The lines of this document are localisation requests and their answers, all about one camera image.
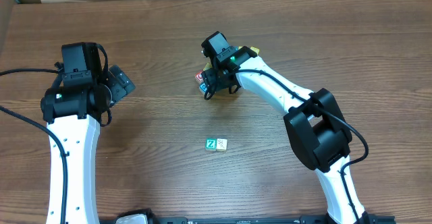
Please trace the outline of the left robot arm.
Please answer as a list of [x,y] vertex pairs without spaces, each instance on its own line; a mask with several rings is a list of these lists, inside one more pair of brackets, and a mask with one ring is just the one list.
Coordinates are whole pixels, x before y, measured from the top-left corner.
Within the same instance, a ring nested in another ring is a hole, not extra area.
[[95,158],[102,125],[87,115],[56,117],[47,129],[51,149],[47,223],[100,223]]

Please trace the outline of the green letter Z block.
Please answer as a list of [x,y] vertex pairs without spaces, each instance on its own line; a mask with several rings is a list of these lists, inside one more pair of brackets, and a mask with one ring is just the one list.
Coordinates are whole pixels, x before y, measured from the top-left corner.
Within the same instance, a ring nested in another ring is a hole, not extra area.
[[216,151],[217,150],[217,140],[214,138],[207,138],[205,143],[205,150]]

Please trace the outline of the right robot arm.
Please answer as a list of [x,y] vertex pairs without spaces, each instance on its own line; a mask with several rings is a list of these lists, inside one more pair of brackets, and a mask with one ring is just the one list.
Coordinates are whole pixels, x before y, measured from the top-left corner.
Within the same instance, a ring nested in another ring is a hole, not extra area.
[[349,144],[363,136],[346,122],[330,91],[312,92],[298,86],[275,70],[248,47],[205,45],[202,53],[211,68],[202,73],[210,99],[226,88],[235,93],[249,90],[283,114],[289,143],[298,160],[319,178],[327,201],[327,217],[333,223],[368,223],[369,215],[360,203],[350,166],[368,156],[350,158]]

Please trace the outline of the white picture block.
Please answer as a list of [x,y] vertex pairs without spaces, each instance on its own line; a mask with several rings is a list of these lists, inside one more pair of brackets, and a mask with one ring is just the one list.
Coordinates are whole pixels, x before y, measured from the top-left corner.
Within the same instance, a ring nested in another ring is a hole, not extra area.
[[227,150],[227,139],[218,138],[216,150],[217,151],[226,151]]

